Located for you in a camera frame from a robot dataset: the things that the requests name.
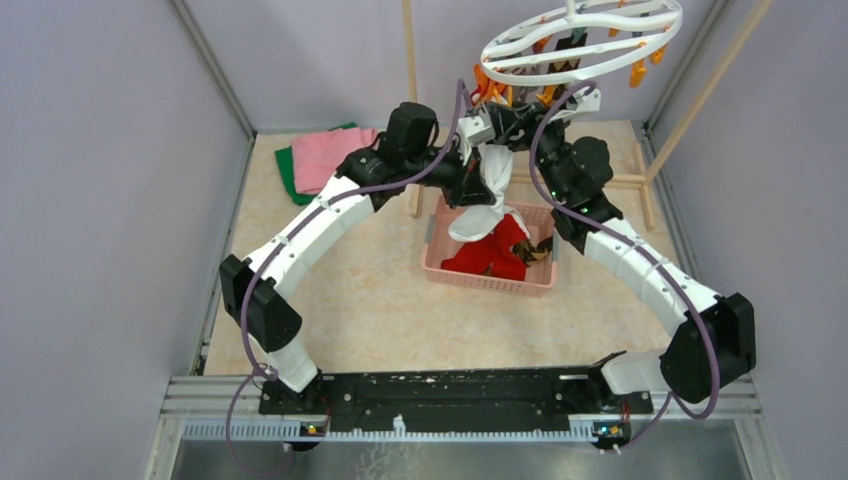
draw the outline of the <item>green cloth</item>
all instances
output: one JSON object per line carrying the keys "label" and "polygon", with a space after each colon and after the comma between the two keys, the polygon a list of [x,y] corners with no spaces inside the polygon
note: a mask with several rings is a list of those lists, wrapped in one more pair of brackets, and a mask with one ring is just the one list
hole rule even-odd
{"label": "green cloth", "polygon": [[[330,130],[338,130],[340,128],[347,130],[355,127],[356,124],[351,122],[331,128]],[[280,169],[280,176],[283,177],[283,187],[286,189],[286,193],[292,197],[295,205],[308,205],[315,198],[315,195],[297,193],[297,189],[294,187],[294,158],[292,157],[291,147],[277,150],[274,152],[274,156],[277,157],[277,167]]]}

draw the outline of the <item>pink cloth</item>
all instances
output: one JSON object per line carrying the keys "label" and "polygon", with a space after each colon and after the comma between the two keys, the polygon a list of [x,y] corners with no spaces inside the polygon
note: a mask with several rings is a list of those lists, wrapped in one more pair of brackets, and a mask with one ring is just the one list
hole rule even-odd
{"label": "pink cloth", "polygon": [[349,128],[310,133],[292,141],[294,186],[297,193],[319,193],[352,151],[377,138],[373,128]]}

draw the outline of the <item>pink plastic basket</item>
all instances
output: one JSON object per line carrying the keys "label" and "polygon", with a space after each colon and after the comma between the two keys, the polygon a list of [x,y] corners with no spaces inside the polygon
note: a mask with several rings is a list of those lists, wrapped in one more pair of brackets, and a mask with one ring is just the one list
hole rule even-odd
{"label": "pink plastic basket", "polygon": [[[550,207],[522,204],[510,204],[510,206],[521,213],[527,229],[530,230],[533,242],[539,242],[554,235],[554,220],[551,218]],[[556,283],[557,244],[559,243],[556,239],[551,255],[544,262],[527,269],[527,276],[523,282],[442,270],[442,260],[456,255],[462,245],[450,238],[448,227],[464,210],[464,208],[451,210],[444,200],[440,200],[436,207],[436,213],[430,215],[430,227],[427,229],[426,243],[424,244],[424,251],[421,253],[421,266],[424,268],[428,280],[531,297],[541,297],[554,286],[554,283]]]}

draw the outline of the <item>white wall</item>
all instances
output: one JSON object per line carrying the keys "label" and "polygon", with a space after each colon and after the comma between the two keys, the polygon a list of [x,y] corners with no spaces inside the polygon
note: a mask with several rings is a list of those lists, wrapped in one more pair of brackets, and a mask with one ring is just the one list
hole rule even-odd
{"label": "white wall", "polygon": [[[660,143],[754,4],[736,2]],[[702,280],[757,315],[754,381],[795,479],[844,478],[848,4],[777,0],[666,171]]]}
{"label": "white wall", "polygon": [[246,137],[164,0],[0,4],[0,478],[138,478]]}
{"label": "white wall", "polygon": [[[647,120],[713,0],[679,0],[684,26],[639,89],[630,71],[599,79],[597,119]],[[328,128],[351,120],[385,126],[408,99],[400,0],[281,2],[190,0],[207,41],[254,127]],[[412,0],[419,101],[444,120],[456,79],[474,88],[472,69],[497,34],[561,0]],[[590,31],[590,43],[607,30]]]}

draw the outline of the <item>cable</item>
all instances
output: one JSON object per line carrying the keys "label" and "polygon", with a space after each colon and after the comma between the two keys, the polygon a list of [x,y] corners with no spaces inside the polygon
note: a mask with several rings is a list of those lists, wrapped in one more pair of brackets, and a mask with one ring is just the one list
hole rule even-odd
{"label": "cable", "polygon": [[[718,359],[716,358],[715,348],[713,347],[712,342],[710,340],[710,335],[707,331],[706,325],[704,324],[704,320],[701,318],[701,314],[695,308],[695,305],[692,303],[692,300],[689,299],[689,296],[686,295],[686,292],[683,290],[683,287],[681,287],[677,283],[677,281],[674,279],[674,277],[671,276],[668,270],[666,270],[662,265],[659,265],[659,260],[654,258],[654,256],[651,255],[651,253],[648,252],[644,247],[642,247],[641,245],[637,246],[636,243],[633,242],[626,235],[623,235],[609,227],[606,227],[603,224],[596,222],[595,220],[592,220],[589,217],[580,215],[576,212],[572,212],[571,210],[560,205],[556,200],[553,199],[553,197],[551,197],[547,194],[547,192],[545,192],[544,188],[542,188],[542,185],[539,182],[539,177],[536,174],[536,152],[539,148],[539,140],[542,138],[542,133],[544,132],[545,127],[547,126],[548,122],[550,122],[551,118],[557,113],[560,107],[562,107],[563,103],[565,103],[569,98],[574,96],[575,93],[587,87],[589,87],[589,92],[591,92],[595,89],[596,83],[591,80],[584,80],[582,82],[569,86],[569,88],[562,94],[562,96],[560,96],[560,98],[557,99],[557,101],[554,102],[553,105],[551,105],[551,107],[548,109],[548,112],[545,113],[545,116],[542,117],[542,121],[539,123],[539,127],[536,129],[536,133],[533,135],[533,141],[530,143],[530,179],[532,180],[533,186],[536,188],[536,191],[539,193],[539,195],[555,209],[575,220],[583,222],[589,225],[590,227],[593,227],[597,230],[606,233],[607,235],[615,238],[621,243],[627,245],[628,247],[634,247],[634,250],[639,252],[639,254],[642,255],[645,259],[647,259],[649,262],[651,262],[652,265],[657,265],[657,271],[659,272],[659,274],[663,277],[666,283],[671,286],[672,290],[674,290],[677,296],[680,297],[681,300],[683,300],[684,305],[686,305],[686,308],[692,315],[692,319],[695,322],[695,326],[698,328],[698,333],[701,335],[701,339],[704,342],[704,349],[707,352],[707,361],[710,366],[710,400],[702,412],[695,413],[683,403],[683,400],[681,400],[681,398],[677,394],[669,393],[669,396],[673,396],[677,404],[680,406],[680,409],[683,410],[691,418],[696,420],[703,420],[709,417],[710,414],[712,414],[713,410],[715,410],[716,404],[718,403],[720,377]],[[649,424],[650,428],[653,428],[653,422],[656,421],[659,416],[660,414],[658,414],[654,418],[654,420],[651,421],[651,423]],[[642,434],[643,432],[640,432],[636,437],[634,437],[634,440],[636,438],[639,438]]]}
{"label": "cable", "polygon": [[[456,82],[456,103],[454,104],[453,119],[451,120],[451,127],[450,131],[448,132],[448,139],[445,144],[442,145],[442,148],[439,149],[439,153],[436,155],[436,158],[433,159],[433,161],[430,162],[430,164],[427,165],[426,168],[405,180],[399,180],[397,182],[392,182],[386,185],[372,185],[370,187],[362,187],[340,193],[335,197],[331,198],[327,202],[327,204],[334,205],[344,200],[345,198],[349,198],[354,195],[365,195],[370,193],[402,188],[409,185],[410,183],[415,183],[418,180],[421,180],[422,178],[429,175],[433,170],[436,169],[442,159],[445,158],[445,155],[447,155],[448,151],[451,148],[451,145],[453,144],[453,137],[456,134],[456,127],[459,123],[460,106],[462,105],[463,100],[465,101],[466,108],[471,108],[471,104],[469,103],[470,100],[468,99],[468,89],[465,87],[465,82],[460,79]],[[291,229],[288,234],[288,240],[291,241],[292,239],[294,239],[294,237],[298,233],[300,233],[304,228],[306,228],[309,222],[318,217],[318,215],[320,215],[323,211],[324,209],[322,208],[316,208],[315,210],[310,212],[309,215],[307,215],[300,223],[298,223],[294,226],[294,228]],[[230,422],[232,420],[233,411],[235,410],[236,401],[238,400],[239,395],[241,394],[242,390],[244,390],[244,388],[247,386],[247,384],[253,379],[253,377],[261,376],[265,378],[266,381],[274,381],[277,380],[279,375],[279,372],[274,367],[268,365],[263,368],[262,365],[256,360],[256,356],[253,354],[253,349],[250,348],[250,340],[247,334],[247,311],[249,309],[248,307],[250,305],[250,299],[253,297],[253,291],[256,289],[256,285],[262,279],[262,274],[265,272],[271,262],[273,262],[274,259],[277,258],[277,256],[283,250],[284,246],[285,244],[283,242],[280,242],[279,244],[277,244],[277,246],[274,247],[273,250],[271,250],[271,253],[268,254],[262,264],[259,265],[259,268],[254,272],[253,277],[247,284],[247,289],[245,289],[244,291],[244,299],[242,300],[241,312],[239,315],[239,327],[241,328],[241,340],[242,346],[244,347],[244,353],[247,355],[247,359],[250,362],[250,366],[253,368],[253,372],[251,372],[247,376],[245,381],[242,382],[241,386],[239,386],[239,388],[236,390],[235,395],[233,395],[233,400],[230,402],[230,408],[227,410],[227,420],[224,426],[224,428],[226,429],[227,447],[230,450],[230,455],[232,455],[233,461],[235,461],[236,465],[238,465],[239,468],[241,468],[245,472],[257,476],[277,475],[279,473],[282,473],[282,471],[285,469],[285,466],[283,465],[269,472],[258,472],[245,466],[241,462],[241,460],[239,460],[239,458],[236,456],[235,447],[232,445],[232,442],[230,440]]]}

